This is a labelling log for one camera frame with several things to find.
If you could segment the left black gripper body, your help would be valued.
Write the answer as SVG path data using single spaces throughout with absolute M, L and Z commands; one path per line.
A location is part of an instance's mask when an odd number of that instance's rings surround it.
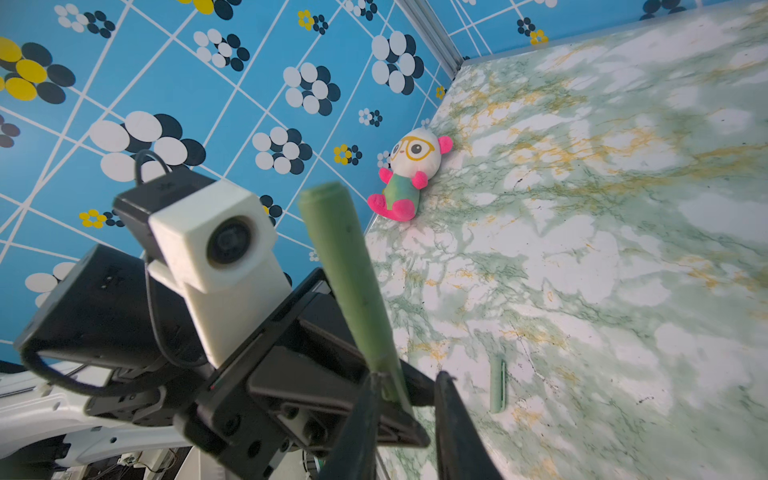
M 320 268 L 216 369 L 175 427 L 238 479 L 270 479 L 302 449 L 326 459 L 368 375 Z

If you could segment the light green pen cap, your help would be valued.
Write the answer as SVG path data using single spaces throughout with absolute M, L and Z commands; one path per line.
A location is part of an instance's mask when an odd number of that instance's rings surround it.
M 507 369 L 500 355 L 490 357 L 490 412 L 501 413 L 506 408 Z

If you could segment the green pen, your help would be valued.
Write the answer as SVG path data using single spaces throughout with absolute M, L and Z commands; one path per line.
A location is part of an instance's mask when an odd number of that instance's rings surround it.
M 408 415 L 413 415 L 413 408 L 400 372 L 384 372 L 382 385 L 382 395 L 386 401 L 396 404 Z

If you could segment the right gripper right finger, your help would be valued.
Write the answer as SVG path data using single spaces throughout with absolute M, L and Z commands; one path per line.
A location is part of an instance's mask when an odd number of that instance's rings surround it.
M 435 440 L 439 479 L 501 480 L 452 376 L 441 371 L 435 380 Z

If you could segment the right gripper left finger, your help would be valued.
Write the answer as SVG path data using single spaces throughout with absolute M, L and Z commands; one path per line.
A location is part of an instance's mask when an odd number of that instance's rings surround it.
M 371 480 L 376 478 L 376 445 L 380 421 L 382 375 L 370 373 L 358 401 L 348 416 L 341 434 L 319 479 Z

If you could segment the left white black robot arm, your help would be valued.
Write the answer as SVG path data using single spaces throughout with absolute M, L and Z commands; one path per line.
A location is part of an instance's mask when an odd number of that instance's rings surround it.
M 88 397 L 90 415 L 173 425 L 237 477 L 266 479 L 291 448 L 326 458 L 339 446 L 369 370 L 321 269 L 256 321 L 213 366 L 182 297 L 99 245 L 55 280 L 16 348 Z

